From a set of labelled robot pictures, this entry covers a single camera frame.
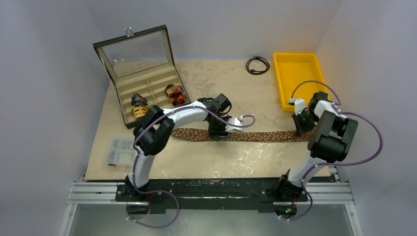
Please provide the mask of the brown floral tie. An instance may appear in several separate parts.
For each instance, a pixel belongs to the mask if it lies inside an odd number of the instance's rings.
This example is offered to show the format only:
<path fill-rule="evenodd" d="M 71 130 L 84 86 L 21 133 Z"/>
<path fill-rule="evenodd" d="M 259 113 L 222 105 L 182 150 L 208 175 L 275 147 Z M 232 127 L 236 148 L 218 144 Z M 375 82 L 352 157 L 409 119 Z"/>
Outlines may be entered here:
<path fill-rule="evenodd" d="M 274 132 L 244 132 L 229 133 L 226 138 L 210 138 L 207 130 L 196 128 L 178 128 L 171 133 L 171 136 L 177 139 L 190 142 L 254 142 L 254 143 L 300 143 L 308 142 L 313 130 L 297 135 L 295 130 L 292 131 L 274 131 Z"/>

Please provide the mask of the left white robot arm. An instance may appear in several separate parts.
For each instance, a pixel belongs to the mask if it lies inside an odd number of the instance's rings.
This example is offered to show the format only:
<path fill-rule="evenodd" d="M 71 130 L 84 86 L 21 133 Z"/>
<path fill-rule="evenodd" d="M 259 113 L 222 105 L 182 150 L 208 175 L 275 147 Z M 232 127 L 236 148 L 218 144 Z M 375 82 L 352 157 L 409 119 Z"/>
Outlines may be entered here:
<path fill-rule="evenodd" d="M 133 147 L 136 157 L 132 173 L 128 175 L 131 185 L 127 194 L 134 201 L 145 198 L 145 185 L 149 182 L 151 166 L 157 154 L 167 145 L 171 133 L 182 126 L 194 122 L 208 123 L 208 138 L 219 141 L 228 138 L 226 123 L 231 119 L 227 110 L 232 107 L 229 99 L 220 94 L 216 98 L 200 98 L 188 105 L 173 109 L 161 109 L 152 106 L 134 128 Z"/>

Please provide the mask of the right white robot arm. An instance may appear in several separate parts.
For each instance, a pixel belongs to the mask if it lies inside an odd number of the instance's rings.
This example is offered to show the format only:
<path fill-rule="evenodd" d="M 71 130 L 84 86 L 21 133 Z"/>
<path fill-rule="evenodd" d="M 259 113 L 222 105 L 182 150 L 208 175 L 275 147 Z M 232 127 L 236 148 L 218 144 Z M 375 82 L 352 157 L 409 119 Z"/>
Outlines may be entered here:
<path fill-rule="evenodd" d="M 279 179 L 276 193 L 282 200 L 299 197 L 305 185 L 326 164 L 342 162 L 358 127 L 356 120 L 341 114 L 325 92 L 314 93 L 309 103 L 300 98 L 290 98 L 289 103 L 295 108 L 292 118 L 296 135 L 311 132 L 311 136 L 307 156 Z"/>

